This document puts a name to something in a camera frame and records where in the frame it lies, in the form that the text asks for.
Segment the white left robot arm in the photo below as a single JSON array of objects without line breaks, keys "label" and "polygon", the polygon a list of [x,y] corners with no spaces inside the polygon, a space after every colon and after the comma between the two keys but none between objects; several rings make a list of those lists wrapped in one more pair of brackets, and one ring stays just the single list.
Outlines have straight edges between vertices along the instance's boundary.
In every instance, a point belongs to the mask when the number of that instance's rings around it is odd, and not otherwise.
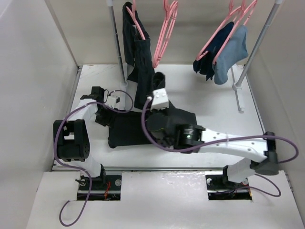
[{"label": "white left robot arm", "polygon": [[90,141],[86,123],[96,115],[106,102],[108,90],[94,86],[91,93],[83,95],[76,108],[62,120],[53,123],[53,150],[55,161],[66,168],[83,172],[88,185],[95,189],[105,187],[107,178],[102,164],[90,155]]}]

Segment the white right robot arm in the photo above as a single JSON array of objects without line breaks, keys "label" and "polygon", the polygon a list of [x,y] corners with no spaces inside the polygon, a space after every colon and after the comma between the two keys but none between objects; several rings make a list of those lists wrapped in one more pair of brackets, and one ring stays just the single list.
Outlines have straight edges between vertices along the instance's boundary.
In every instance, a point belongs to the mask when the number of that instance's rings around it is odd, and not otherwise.
[{"label": "white right robot arm", "polygon": [[161,111],[143,114],[141,126],[147,139],[164,151],[240,157],[241,160],[235,164],[223,167],[220,182],[226,188],[231,188],[253,175],[275,176],[279,173],[273,133],[255,137],[227,135],[186,123],[177,116]]}]

